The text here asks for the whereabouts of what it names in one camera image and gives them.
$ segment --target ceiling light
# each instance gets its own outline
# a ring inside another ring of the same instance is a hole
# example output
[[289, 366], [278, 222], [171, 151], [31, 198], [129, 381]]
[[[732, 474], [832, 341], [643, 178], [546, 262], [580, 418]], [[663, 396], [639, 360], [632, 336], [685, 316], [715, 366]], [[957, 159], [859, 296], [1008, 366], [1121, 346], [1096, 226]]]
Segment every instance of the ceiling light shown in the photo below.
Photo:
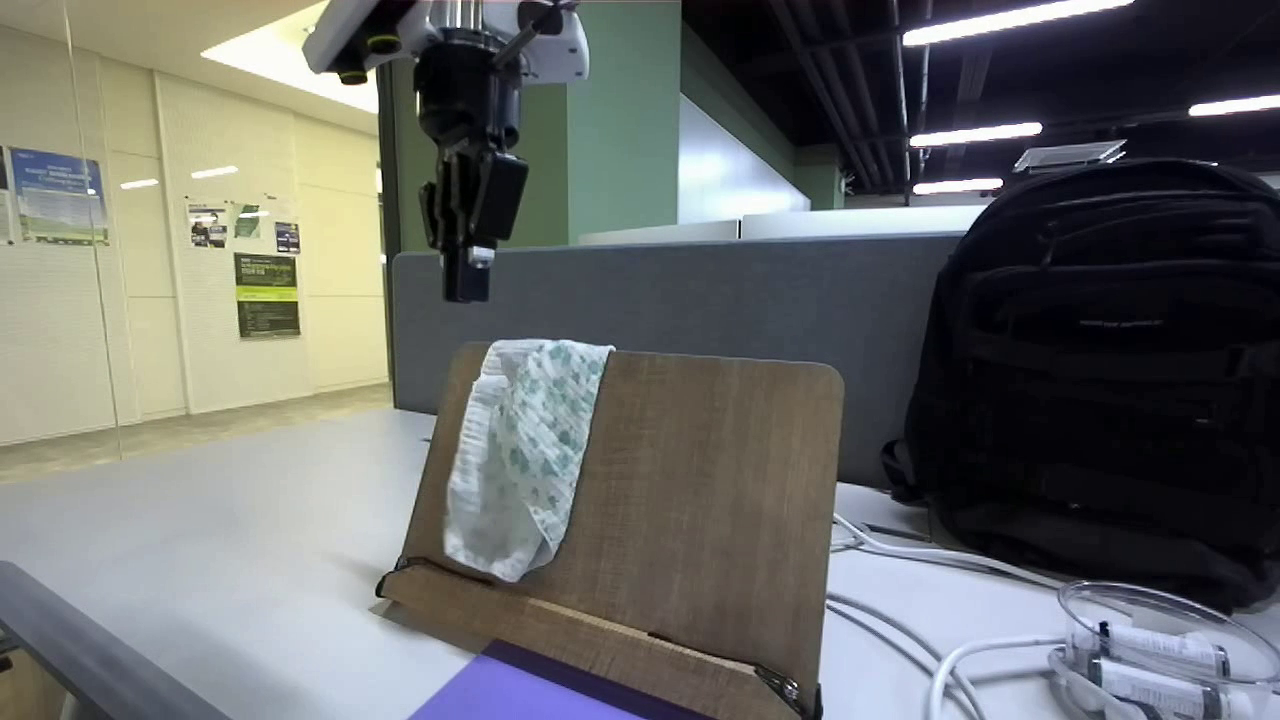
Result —
[[338, 72], [316, 77], [307, 69], [306, 36], [316, 29], [322, 13], [325, 2], [300, 9], [291, 15], [279, 15], [278, 25], [212, 45], [199, 54], [274, 83], [289, 83], [296, 90], [325, 97], [334, 105], [376, 110], [376, 83], [342, 83]]
[[1192, 110], [1192, 114], [1280, 110], [1280, 97], [1211, 99], [1211, 105], [1192, 105], [1190, 110]]
[[155, 184], [159, 184], [155, 174], [140, 174], [140, 178], [124, 178], [119, 186], [137, 193], [137, 186], [155, 186]]
[[968, 178], [932, 178], [932, 184], [918, 184], [918, 197], [959, 197], [959, 193], [996, 193], [1006, 186], [1000, 174], [968, 174]]
[[235, 162], [220, 162], [220, 168], [198, 168], [194, 178], [212, 178], [212, 174], [235, 174]]
[[1051, 25], [1051, 19], [1114, 13], [1114, 9], [1127, 9], [1127, 2], [1131, 2], [1131, 0], [1055, 0], [1055, 2], [1029, 2], [1029, 9], [994, 13], [994, 15], [968, 15], [968, 19], [951, 19], [951, 25], [926, 25], [926, 29], [911, 29], [911, 33], [904, 36], [904, 45], [909, 45], [909, 47], [951, 45], [951, 41], [965, 41], [965, 36], [1013, 33], [1013, 29], [1029, 29], [1029, 25]]
[[996, 140], [1019, 140], [1042, 137], [1046, 122], [987, 122], [987, 126], [957, 126], [957, 133], [922, 133], [911, 137], [911, 148], [950, 148], [950, 143], [996, 143]]

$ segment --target cable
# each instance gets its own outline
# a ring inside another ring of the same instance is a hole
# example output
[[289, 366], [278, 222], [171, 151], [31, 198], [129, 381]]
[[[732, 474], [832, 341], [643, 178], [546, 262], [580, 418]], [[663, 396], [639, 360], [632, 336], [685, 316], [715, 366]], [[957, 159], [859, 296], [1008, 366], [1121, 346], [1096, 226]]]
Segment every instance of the cable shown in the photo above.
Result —
[[832, 521], [858, 541], [859, 551], [871, 551], [871, 554], [918, 558], [918, 562], [946, 562], [946, 568], [984, 568], [984, 572], [1013, 577], [1013, 578], [1023, 578], [1023, 585], [1038, 585], [1038, 586], [1050, 586], [1050, 590], [1059, 590], [1059, 586], [1063, 586], [1063, 585], [1051, 578], [1051, 577], [1042, 577], [1042, 572], [1018, 568], [1018, 562], [1000, 562], [1000, 558], [994, 558], [994, 554], [950, 551], [950, 546], [888, 543], [888, 541], [871, 536], [870, 527], [844, 521], [840, 513], [837, 513]]
[[996, 647], [1063, 647], [1055, 637], [1008, 637], [1008, 638], [984, 638], [984, 645], [959, 645], [946, 656], [946, 665], [932, 673], [927, 682], [927, 720], [946, 716], [946, 689], [951, 682], [951, 673], [959, 669], [965, 656], [976, 652], [996, 652]]
[[[896, 638], [894, 638], [888, 630], [881, 630], [876, 622], [854, 616], [850, 606], [870, 611], [870, 616], [876, 616], [881, 622], [904, 630], [909, 638], [918, 638], [918, 647], [926, 647], [926, 656], [927, 656], [932, 665], [922, 659], [918, 652], [909, 652], [904, 645], [896, 645]], [[911, 630], [909, 622], [901, 622], [896, 616], [888, 616], [888, 611], [881, 611], [881, 606], [871, 606], [871, 602], [859, 602], [859, 601], [854, 601], [854, 595], [828, 590], [828, 611], [840, 616], [840, 621], [850, 621], [850, 622], [858, 622], [858, 629], [863, 629], [863, 630], [871, 630], [881, 645], [888, 645], [894, 652], [901, 652], [901, 656], [904, 656], [909, 665], [918, 665], [926, 675], [932, 675], [936, 665], [946, 659], [946, 652], [940, 652], [936, 645], [927, 645], [922, 630]], [[976, 701], [976, 689], [972, 689], [965, 675], [957, 675], [957, 682], [959, 682], [957, 703], [965, 701], [959, 706], [965, 706], [972, 720], [984, 720], [987, 713], [984, 713], [984, 703]]]

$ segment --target patterned cloth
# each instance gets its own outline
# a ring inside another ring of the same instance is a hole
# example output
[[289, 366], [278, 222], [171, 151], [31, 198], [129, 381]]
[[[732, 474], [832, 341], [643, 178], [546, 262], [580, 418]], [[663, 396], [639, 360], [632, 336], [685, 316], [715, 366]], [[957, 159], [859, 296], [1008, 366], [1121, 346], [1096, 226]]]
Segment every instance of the patterned cloth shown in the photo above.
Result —
[[447, 474], [443, 551], [517, 585], [555, 558], [609, 364], [605, 344], [496, 341]]

